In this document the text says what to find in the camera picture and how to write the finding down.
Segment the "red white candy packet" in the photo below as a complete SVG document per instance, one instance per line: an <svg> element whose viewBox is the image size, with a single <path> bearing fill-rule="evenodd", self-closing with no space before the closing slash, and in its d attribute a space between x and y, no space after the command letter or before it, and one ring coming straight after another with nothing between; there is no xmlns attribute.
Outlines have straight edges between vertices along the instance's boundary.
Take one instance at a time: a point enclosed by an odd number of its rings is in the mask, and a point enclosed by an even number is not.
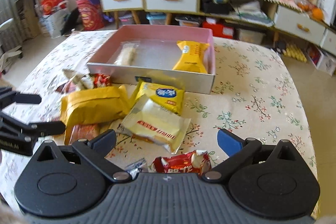
<svg viewBox="0 0 336 224"><path fill-rule="evenodd" d="M157 157L152 166L157 173L197 173L199 176L212 169L208 152L203 150L172 157Z"/></svg>

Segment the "large yellow snack bag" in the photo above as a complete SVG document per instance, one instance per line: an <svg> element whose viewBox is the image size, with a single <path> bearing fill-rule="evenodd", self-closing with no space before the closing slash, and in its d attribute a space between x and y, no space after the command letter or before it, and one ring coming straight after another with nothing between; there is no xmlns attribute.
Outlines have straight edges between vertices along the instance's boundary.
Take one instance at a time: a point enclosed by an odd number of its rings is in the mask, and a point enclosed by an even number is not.
<svg viewBox="0 0 336 224"><path fill-rule="evenodd" d="M130 111L126 88L108 86L73 92L62 98L60 120L67 126L111 122Z"/></svg>

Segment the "red small snack packet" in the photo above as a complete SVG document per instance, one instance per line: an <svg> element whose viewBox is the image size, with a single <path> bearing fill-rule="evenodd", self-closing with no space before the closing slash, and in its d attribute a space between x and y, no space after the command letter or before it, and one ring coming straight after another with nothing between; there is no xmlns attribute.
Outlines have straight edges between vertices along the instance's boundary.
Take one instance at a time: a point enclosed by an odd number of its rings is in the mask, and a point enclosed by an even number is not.
<svg viewBox="0 0 336 224"><path fill-rule="evenodd" d="M79 73L63 69L67 81L60 84L55 91L61 94L73 93L80 90L104 88L112 85L109 75L102 73Z"/></svg>

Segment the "yellow blue-label snack packet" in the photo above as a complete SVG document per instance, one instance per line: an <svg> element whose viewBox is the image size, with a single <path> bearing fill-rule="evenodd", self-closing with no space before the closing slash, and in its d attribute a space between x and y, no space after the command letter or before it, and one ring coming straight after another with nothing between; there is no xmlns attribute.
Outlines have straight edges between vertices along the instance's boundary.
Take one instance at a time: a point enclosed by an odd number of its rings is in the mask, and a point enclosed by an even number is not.
<svg viewBox="0 0 336 224"><path fill-rule="evenodd" d="M130 101L132 104L135 104L142 96L147 96L153 102L165 109L177 115L181 115L184 95L184 89L169 85L139 81L131 95Z"/></svg>

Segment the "yellow cake snack packet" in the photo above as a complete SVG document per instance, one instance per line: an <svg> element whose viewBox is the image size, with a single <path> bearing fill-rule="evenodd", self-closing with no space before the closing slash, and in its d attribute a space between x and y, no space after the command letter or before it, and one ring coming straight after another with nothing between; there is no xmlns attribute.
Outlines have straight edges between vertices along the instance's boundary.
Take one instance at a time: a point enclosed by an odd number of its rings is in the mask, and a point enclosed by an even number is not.
<svg viewBox="0 0 336 224"><path fill-rule="evenodd" d="M207 69L203 63L209 43L180 40L177 46L182 51L181 57L173 67L173 71L186 71L193 73L207 74Z"/></svg>

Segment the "clear biscuit bar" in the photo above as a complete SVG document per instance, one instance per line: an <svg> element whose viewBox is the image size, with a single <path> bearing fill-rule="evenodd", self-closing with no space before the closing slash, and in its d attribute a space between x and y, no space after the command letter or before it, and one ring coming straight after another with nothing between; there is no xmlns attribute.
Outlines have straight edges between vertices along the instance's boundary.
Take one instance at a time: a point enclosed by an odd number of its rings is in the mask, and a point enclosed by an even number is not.
<svg viewBox="0 0 336 224"><path fill-rule="evenodd" d="M114 65L131 66L138 47L139 42L122 42L120 53L116 57Z"/></svg>

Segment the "orange brown snack packet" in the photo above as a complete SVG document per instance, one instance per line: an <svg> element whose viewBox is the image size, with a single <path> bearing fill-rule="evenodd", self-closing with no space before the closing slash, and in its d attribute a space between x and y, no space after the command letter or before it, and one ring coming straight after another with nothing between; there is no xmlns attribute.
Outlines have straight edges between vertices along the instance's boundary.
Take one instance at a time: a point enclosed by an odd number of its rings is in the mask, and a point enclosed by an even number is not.
<svg viewBox="0 0 336 224"><path fill-rule="evenodd" d="M100 134L100 126L98 124L75 126L66 125L64 133L64 144L69 145L79 139L92 140Z"/></svg>

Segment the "floral tablecloth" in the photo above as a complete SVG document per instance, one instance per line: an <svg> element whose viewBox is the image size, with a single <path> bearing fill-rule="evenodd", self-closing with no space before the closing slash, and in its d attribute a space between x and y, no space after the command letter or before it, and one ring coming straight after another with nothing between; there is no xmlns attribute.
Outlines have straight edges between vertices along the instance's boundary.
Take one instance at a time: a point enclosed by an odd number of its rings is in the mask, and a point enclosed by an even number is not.
<svg viewBox="0 0 336 224"><path fill-rule="evenodd" d="M71 35L52 50L21 84L21 91L41 95L38 106L13 105L7 112L23 121L59 114L58 94L50 84L64 80L63 69L84 71L88 59L112 35L110 31ZM212 166L226 154L217 144L221 128L264 144L288 139L315 172L315 153L298 91L282 59L261 46L214 38L216 76L211 94L186 93L183 115L190 128L182 152L205 149Z"/></svg>

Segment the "white paper shopping bag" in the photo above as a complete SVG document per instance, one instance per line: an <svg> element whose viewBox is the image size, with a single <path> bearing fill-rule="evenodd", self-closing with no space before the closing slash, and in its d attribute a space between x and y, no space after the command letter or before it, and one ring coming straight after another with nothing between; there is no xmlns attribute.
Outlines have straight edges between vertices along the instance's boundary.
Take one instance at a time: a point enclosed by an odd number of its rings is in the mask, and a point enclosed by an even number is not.
<svg viewBox="0 0 336 224"><path fill-rule="evenodd" d="M62 29L70 15L67 0L42 0L42 19L50 37L61 36Z"/></svg>

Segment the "pink cardboard box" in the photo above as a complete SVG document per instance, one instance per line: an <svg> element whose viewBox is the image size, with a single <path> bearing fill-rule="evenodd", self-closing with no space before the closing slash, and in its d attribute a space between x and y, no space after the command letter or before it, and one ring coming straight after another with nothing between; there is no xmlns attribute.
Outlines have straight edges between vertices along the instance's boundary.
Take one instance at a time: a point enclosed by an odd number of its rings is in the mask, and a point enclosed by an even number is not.
<svg viewBox="0 0 336 224"><path fill-rule="evenodd" d="M181 57L179 41L209 44L203 64L206 73L173 70ZM134 43L135 52L129 65L114 62L125 43ZM136 85L143 80L210 94L216 75L213 32L206 28L166 25L126 25L116 30L87 61L90 73L110 75L115 84Z"/></svg>

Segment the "red patterned gift bag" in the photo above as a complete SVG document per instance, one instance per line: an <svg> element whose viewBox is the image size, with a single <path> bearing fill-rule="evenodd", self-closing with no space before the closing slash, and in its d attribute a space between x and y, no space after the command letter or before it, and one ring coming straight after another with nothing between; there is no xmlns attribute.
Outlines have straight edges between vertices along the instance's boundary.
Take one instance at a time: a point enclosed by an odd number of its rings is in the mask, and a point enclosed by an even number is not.
<svg viewBox="0 0 336 224"><path fill-rule="evenodd" d="M105 26L100 4L95 5L90 0L76 0L84 30L95 31Z"/></svg>

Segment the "red cardboard box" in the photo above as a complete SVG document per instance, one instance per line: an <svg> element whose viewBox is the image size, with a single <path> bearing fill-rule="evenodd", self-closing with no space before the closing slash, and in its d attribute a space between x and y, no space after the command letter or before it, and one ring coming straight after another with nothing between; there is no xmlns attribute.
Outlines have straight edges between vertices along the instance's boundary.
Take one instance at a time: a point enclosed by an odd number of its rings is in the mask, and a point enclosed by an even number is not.
<svg viewBox="0 0 336 224"><path fill-rule="evenodd" d="M211 29L213 36L219 38L233 39L234 38L234 28L226 26L221 23L210 24L207 21L202 23L203 28Z"/></svg>

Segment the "blue lid plastic bin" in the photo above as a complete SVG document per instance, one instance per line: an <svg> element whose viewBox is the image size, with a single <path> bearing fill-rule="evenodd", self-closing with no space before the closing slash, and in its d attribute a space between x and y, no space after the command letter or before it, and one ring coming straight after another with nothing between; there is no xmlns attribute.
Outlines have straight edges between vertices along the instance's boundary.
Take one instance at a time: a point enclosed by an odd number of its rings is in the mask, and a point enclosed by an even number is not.
<svg viewBox="0 0 336 224"><path fill-rule="evenodd" d="M162 12L149 12L146 18L151 25L165 25L166 22L166 14Z"/></svg>

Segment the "black storage bag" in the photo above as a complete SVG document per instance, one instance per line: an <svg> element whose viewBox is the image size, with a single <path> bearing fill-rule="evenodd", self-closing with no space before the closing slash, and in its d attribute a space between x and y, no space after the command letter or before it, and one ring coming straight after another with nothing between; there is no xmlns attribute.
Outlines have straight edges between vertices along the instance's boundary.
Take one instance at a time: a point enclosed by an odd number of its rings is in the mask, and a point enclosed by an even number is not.
<svg viewBox="0 0 336 224"><path fill-rule="evenodd" d="M231 0L200 0L200 11L206 14L228 15L234 10Z"/></svg>

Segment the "orange fruit lower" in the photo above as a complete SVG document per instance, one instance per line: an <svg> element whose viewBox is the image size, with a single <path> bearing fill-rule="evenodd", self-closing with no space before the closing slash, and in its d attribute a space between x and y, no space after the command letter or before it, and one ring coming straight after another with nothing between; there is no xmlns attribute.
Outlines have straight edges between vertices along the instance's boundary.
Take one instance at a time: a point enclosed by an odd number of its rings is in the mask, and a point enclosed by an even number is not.
<svg viewBox="0 0 336 224"><path fill-rule="evenodd" d="M311 10L311 16L315 20L319 20L319 21L322 21L324 19L323 11L320 8L318 8L318 7L314 7Z"/></svg>

